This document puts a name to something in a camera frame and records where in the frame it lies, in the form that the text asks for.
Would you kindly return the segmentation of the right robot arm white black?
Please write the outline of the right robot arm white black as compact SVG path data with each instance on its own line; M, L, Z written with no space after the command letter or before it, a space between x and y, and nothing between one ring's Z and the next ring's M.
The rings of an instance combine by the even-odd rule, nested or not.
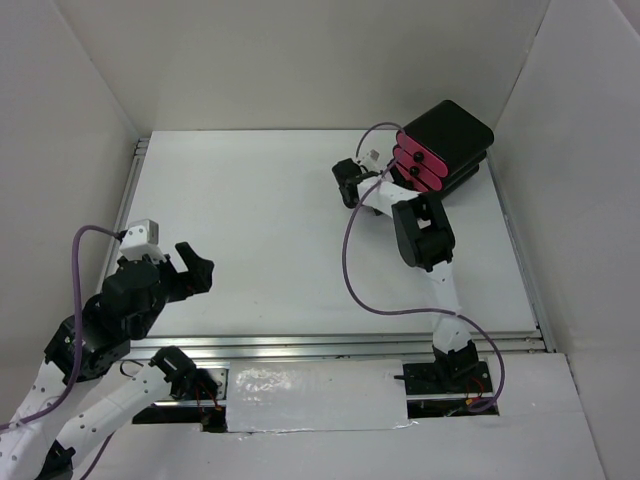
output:
M479 364L468 323L459 317L453 280L455 236L436 193L421 193L368 171L353 159L332 167L343 204L357 214L364 207L392 220L396 245L404 263L423 271L436 305L432 350L433 378L446 391L466 384Z

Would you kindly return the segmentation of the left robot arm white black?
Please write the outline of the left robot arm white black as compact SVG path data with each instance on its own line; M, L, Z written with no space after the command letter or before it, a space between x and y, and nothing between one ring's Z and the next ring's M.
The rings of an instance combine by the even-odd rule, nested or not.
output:
M156 401L215 396L215 381L179 347L168 346L122 387L89 409L78 409L168 304L211 290L213 261L186 242L175 248L185 271L177 271L167 255L121 257L81 314L61 323L27 396L1 428L2 478L69 479L94 448Z

